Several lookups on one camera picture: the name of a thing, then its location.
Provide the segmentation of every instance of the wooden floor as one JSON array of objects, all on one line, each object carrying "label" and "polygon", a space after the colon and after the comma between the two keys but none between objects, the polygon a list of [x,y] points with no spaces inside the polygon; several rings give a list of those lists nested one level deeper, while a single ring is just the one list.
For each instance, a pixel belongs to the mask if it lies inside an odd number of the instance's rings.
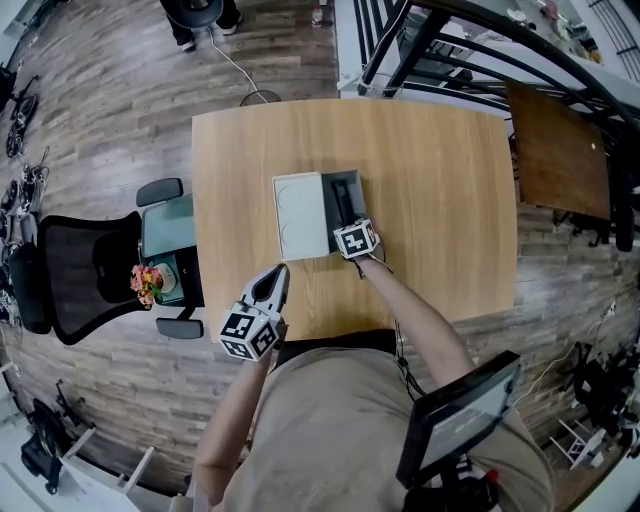
[{"label": "wooden floor", "polygon": [[[220,47],[261,88],[284,100],[335,97],[332,28],[312,29],[313,0],[239,1],[245,22]],[[166,176],[190,188],[191,116],[237,106],[250,88],[243,75],[198,37],[184,55],[171,37],[157,0],[86,0],[59,8],[32,47],[23,45],[18,86],[38,73],[41,104],[29,128],[25,161],[36,163],[49,145],[46,214],[107,219],[134,209],[135,191]],[[6,112],[0,133],[7,132]],[[0,157],[0,178],[17,176],[20,162]],[[485,361],[504,349],[523,355],[516,395],[574,341],[606,351],[638,327],[639,252],[587,246],[567,227],[553,229],[551,212],[519,206],[516,305],[505,313],[460,322],[473,355]],[[596,328],[611,302],[616,315]],[[39,397],[54,405],[55,382],[84,396],[83,411],[98,426],[83,455],[105,468],[130,472],[144,450],[157,454],[143,482],[183,491],[196,444],[237,364],[205,337],[169,340],[155,330],[160,308],[119,318],[74,347],[54,336],[4,327],[9,355],[22,369],[10,375],[23,404]],[[519,408],[535,437],[545,441],[557,417],[571,410],[552,369]]]},{"label": "wooden floor", "polygon": [[[568,448],[572,440],[572,436],[567,436],[561,439],[560,443]],[[544,450],[544,455],[554,470],[555,510],[558,512],[574,510],[625,457],[623,449],[612,442],[603,443],[599,451],[604,461],[597,468],[591,466],[591,458],[587,458],[577,467],[570,469],[571,463],[558,447],[552,445]]]}]

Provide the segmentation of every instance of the table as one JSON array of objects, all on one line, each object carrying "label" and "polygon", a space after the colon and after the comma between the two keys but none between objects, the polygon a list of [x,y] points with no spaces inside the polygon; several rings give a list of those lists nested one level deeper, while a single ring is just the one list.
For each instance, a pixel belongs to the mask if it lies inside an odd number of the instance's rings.
[{"label": "table", "polygon": [[609,178],[600,132],[533,87],[507,81],[522,201],[609,219]]},{"label": "table", "polygon": [[[357,169],[395,274],[449,320],[513,306],[516,209],[502,119],[393,100],[308,100],[193,119],[194,212],[209,325],[278,263],[272,178]],[[393,325],[339,255],[288,263],[287,339]]]}]

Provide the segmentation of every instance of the flower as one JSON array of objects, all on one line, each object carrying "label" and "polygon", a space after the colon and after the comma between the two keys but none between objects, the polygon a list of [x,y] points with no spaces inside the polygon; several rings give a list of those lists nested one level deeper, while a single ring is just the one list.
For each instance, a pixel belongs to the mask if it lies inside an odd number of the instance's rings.
[{"label": "flower", "polygon": [[131,269],[133,277],[129,280],[129,286],[138,294],[138,300],[145,308],[151,309],[154,297],[162,294],[162,276],[155,267],[134,265]]}]

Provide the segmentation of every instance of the wire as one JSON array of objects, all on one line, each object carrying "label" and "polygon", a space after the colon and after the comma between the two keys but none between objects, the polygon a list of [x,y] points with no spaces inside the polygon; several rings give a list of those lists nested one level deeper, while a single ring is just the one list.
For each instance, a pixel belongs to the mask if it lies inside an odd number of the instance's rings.
[{"label": "wire", "polygon": [[51,148],[50,148],[49,146],[47,146],[47,147],[44,149],[44,153],[42,154],[42,159],[40,160],[40,163],[38,164],[38,166],[39,166],[39,167],[42,167],[42,164],[44,163],[45,158],[47,158],[47,155],[49,154],[49,150],[50,150],[50,149],[51,149]]},{"label": "wire", "polygon": [[[409,0],[404,0],[404,4],[402,5],[402,7],[400,8],[400,10],[398,12],[401,12],[404,10],[404,8],[407,6],[407,4],[409,3]],[[367,70],[367,68],[371,65],[371,62],[373,62],[373,60],[376,58],[376,56],[378,55],[378,52],[380,51],[380,47],[382,45],[382,41],[384,41],[386,39],[386,37],[391,34],[391,32],[393,32],[393,29],[396,28],[396,25],[402,20],[402,16],[400,16],[400,14],[398,14],[398,17],[395,19],[395,21],[393,22],[393,24],[389,27],[389,30],[387,30],[382,37],[380,38],[380,40],[378,41],[378,44],[376,45],[376,49],[373,52],[373,55],[369,58],[369,62],[367,62],[364,66],[364,68],[362,68],[362,73],[360,73],[360,76],[362,76],[365,71]]]},{"label": "wire", "polygon": [[387,265],[387,253],[384,250],[384,245],[382,244],[382,241],[380,241],[378,243],[378,246],[382,250],[382,259],[377,258],[376,256],[373,255],[373,253],[369,253],[369,254],[367,254],[367,256],[369,256],[369,258],[371,258],[372,260],[376,260],[378,263],[380,263],[380,264],[384,265],[385,267],[387,267],[387,270],[393,274],[393,270],[391,270],[391,267],[389,265]]},{"label": "wire", "polygon": [[238,68],[240,71],[242,71],[244,73],[244,76],[247,77],[247,80],[249,80],[249,82],[251,83],[251,85],[253,86],[253,88],[255,89],[255,93],[260,96],[260,98],[262,98],[262,101],[264,101],[265,103],[269,103],[267,101],[267,99],[260,94],[260,92],[258,91],[258,87],[256,86],[256,84],[254,83],[253,80],[251,80],[251,77],[249,76],[249,73],[247,73],[244,69],[242,69],[240,66],[238,66],[231,57],[229,57],[226,53],[224,53],[220,48],[218,48],[216,46],[216,43],[213,42],[213,32],[211,31],[210,27],[207,27],[207,30],[209,31],[209,37],[211,38],[211,46],[213,46],[216,50],[218,50],[218,52],[220,52],[220,54],[227,59],[229,62],[231,62],[231,64],[233,64],[236,68]]},{"label": "wire", "polygon": [[[593,324],[591,324],[591,327],[589,327],[587,329],[587,332],[585,333],[584,337],[586,338],[587,336],[589,336],[589,333],[591,332],[591,329],[593,329],[596,325],[598,326],[598,329],[596,329],[596,335],[595,335],[595,342],[594,342],[594,347],[595,345],[598,343],[598,333],[600,332],[600,327],[602,326],[602,324],[604,323],[605,318],[602,318],[601,320],[598,320],[597,322],[594,322]],[[573,351],[573,349],[575,348],[576,344],[573,343],[573,345],[571,345],[571,348],[569,349],[569,352],[567,352],[567,355],[565,355],[564,357],[561,357],[560,359],[556,359],[554,361],[551,361],[551,363],[549,364],[549,366],[547,366],[546,370],[542,372],[542,375],[540,375],[540,377],[538,377],[533,384],[531,384],[531,387],[529,388],[529,391],[527,391],[524,395],[518,397],[516,399],[515,402],[513,402],[512,407],[515,407],[516,404],[522,400],[524,397],[529,396],[531,394],[531,392],[533,391],[533,388],[535,387],[535,385],[540,382],[542,380],[542,377],[545,376],[545,374],[551,369],[551,367],[556,364],[559,363],[560,361],[564,361],[567,357],[569,357],[569,354],[571,354],[571,352]]]},{"label": "wire", "polygon": [[524,395],[522,395],[521,397],[519,397],[515,402],[513,402],[512,407],[515,407],[516,404],[522,400],[524,397],[529,396],[531,394],[531,392],[533,391],[533,388],[536,386],[536,384],[538,382],[540,382],[542,380],[542,377],[544,377],[546,375],[546,373],[551,369],[551,367],[556,364],[559,363],[560,361],[564,361],[567,357],[569,357],[569,354],[571,354],[571,352],[573,352],[573,348],[575,347],[575,343],[573,345],[571,345],[571,348],[569,349],[569,351],[567,352],[567,354],[564,357],[561,357],[560,359],[555,359],[554,361],[551,361],[551,364],[549,364],[549,366],[547,366],[547,369],[545,371],[542,372],[542,375],[540,375],[540,377],[538,377],[533,384],[531,384],[531,387],[529,388],[529,391],[527,391]]},{"label": "wire", "polygon": [[402,372],[402,377],[404,380],[404,387],[407,389],[407,393],[409,394],[409,398],[416,401],[416,398],[413,396],[411,389],[414,389],[421,396],[427,396],[424,390],[418,384],[418,381],[415,379],[411,370],[409,369],[409,362],[404,357],[404,341],[402,340],[402,333],[400,332],[400,324],[398,324],[397,320],[395,321],[396,326],[396,364],[400,371]]},{"label": "wire", "polygon": [[273,98],[269,103],[278,103],[278,102],[282,101],[282,98],[280,96],[278,96],[275,92],[268,91],[266,89],[261,89],[260,91],[251,91],[244,98],[242,98],[242,101],[240,102],[240,106],[241,107],[245,107],[245,106],[249,105],[249,103],[245,104],[245,101],[247,101],[249,98],[251,98],[251,96],[254,96],[256,94],[260,94],[260,92],[265,92],[265,93],[269,93],[269,94],[273,95]]},{"label": "wire", "polygon": [[[406,7],[407,3],[409,3],[409,0],[405,0],[404,4],[402,6],[402,8],[400,9],[400,11],[404,10],[404,8]],[[373,62],[373,60],[376,58],[376,56],[378,55],[378,52],[380,51],[380,47],[382,45],[382,42],[387,38],[387,36],[389,36],[391,34],[391,32],[393,32],[393,30],[395,29],[396,25],[402,20],[402,16],[398,15],[398,17],[395,19],[395,21],[393,22],[393,24],[389,27],[389,30],[387,30],[382,37],[380,37],[380,39],[378,40],[378,44],[376,45],[376,48],[373,52],[373,55],[369,58],[369,61],[362,67],[362,71],[360,71],[360,73],[358,74],[357,77],[350,79],[349,81],[347,81],[342,87],[340,87],[339,89],[342,89],[344,87],[346,87],[347,85],[352,84],[353,82],[357,81],[358,85],[361,85],[362,87],[364,87],[365,89],[369,90],[369,91],[382,91],[382,92],[386,92],[386,91],[401,91],[404,90],[404,82],[398,86],[398,87],[377,87],[375,85],[371,85],[371,84],[365,84],[362,81],[362,76],[365,74],[365,72],[367,71],[367,68],[371,65],[371,63]],[[398,37],[400,37],[400,35],[402,35],[404,32],[401,31],[398,34]],[[391,77],[391,75],[385,75],[384,73],[380,73],[376,71],[376,75],[383,75],[383,76],[388,76]]]}]

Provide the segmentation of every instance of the human arm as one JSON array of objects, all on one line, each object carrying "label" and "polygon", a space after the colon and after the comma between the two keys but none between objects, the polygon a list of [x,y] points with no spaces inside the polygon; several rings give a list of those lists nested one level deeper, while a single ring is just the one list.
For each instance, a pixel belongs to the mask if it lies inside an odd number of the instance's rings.
[{"label": "human arm", "polygon": [[269,354],[266,354],[257,363],[243,363],[198,445],[193,477],[198,488],[206,493],[212,507],[222,501],[236,470],[270,360]]},{"label": "human arm", "polygon": [[361,257],[356,258],[356,263],[427,363],[438,387],[475,369],[464,342],[440,313],[402,284],[379,261]]}]

